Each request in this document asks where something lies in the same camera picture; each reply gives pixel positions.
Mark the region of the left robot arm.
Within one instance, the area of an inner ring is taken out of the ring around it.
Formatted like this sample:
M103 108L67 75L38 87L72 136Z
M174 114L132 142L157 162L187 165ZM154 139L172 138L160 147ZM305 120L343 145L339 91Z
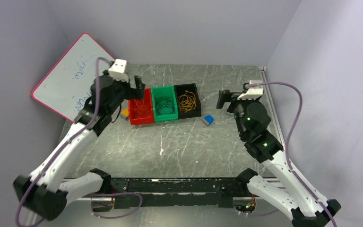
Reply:
M27 208L43 220L54 220L74 200L89 194L110 196L114 191L111 176L93 169L82 177L64 182L80 154L112 122L112 115L121 109L124 100L142 100L145 84L135 76L135 87L130 81L115 80L101 75L90 87L86 100L67 134L49 157L29 176L18 176L13 186L20 200L20 208Z

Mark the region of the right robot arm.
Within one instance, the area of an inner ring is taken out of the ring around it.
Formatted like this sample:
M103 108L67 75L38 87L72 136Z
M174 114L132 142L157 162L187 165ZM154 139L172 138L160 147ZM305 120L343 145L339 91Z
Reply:
M287 159L279 140L267 129L271 118L256 99L239 99L240 93L220 90L217 109L229 103L238 135L247 152L285 187L285 191L266 181L252 169L238 175L236 190L242 196L259 196L284 213L294 227L324 227L341 209L337 200L329 200L316 190L296 166Z

